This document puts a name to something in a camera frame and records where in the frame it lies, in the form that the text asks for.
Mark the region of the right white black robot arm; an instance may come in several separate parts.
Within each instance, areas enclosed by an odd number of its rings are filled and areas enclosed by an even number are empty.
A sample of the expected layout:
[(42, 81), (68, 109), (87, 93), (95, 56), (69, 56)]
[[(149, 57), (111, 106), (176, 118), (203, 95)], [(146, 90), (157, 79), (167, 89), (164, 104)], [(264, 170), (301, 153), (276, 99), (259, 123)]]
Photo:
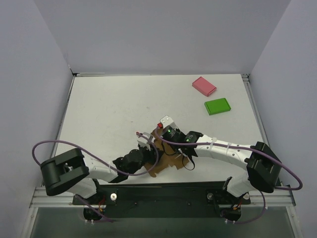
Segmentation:
[(234, 197), (240, 197), (250, 191), (258, 190), (272, 193), (281, 170), (281, 161), (267, 144), (238, 145), (195, 131), (184, 134), (177, 127), (159, 125), (155, 135), (176, 152), (193, 160), (194, 157), (212, 158), (244, 170), (244, 173), (230, 176), (223, 189)]

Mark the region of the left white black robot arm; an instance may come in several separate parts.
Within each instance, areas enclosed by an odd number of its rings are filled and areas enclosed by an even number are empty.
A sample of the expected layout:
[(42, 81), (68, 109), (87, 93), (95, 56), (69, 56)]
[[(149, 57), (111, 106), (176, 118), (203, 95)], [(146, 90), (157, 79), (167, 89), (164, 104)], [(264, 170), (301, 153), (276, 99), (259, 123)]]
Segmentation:
[(157, 165), (163, 152), (152, 145), (131, 150), (123, 157), (111, 161), (111, 166), (124, 172), (119, 173), (99, 161), (85, 158), (78, 148), (71, 149), (40, 164), (46, 193), (55, 196), (66, 191), (79, 194), (89, 203), (101, 200), (102, 192), (97, 180), (120, 183), (135, 175), (145, 164)]

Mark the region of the brown cardboard paper box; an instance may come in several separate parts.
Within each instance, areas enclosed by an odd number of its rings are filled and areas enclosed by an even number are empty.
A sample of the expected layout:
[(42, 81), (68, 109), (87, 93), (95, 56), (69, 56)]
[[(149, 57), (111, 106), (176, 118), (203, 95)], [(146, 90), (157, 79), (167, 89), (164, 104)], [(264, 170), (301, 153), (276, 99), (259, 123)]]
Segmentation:
[(148, 172), (151, 177), (157, 178), (161, 176), (163, 172), (167, 172), (168, 169), (179, 171), (180, 169), (191, 169), (193, 167), (190, 160), (187, 157), (183, 157), (182, 154), (171, 155), (174, 151), (170, 145), (164, 142), (164, 147), (162, 147), (162, 141), (158, 139), (154, 131), (151, 132), (151, 135), (155, 138), (155, 146), (163, 152), (158, 164)]

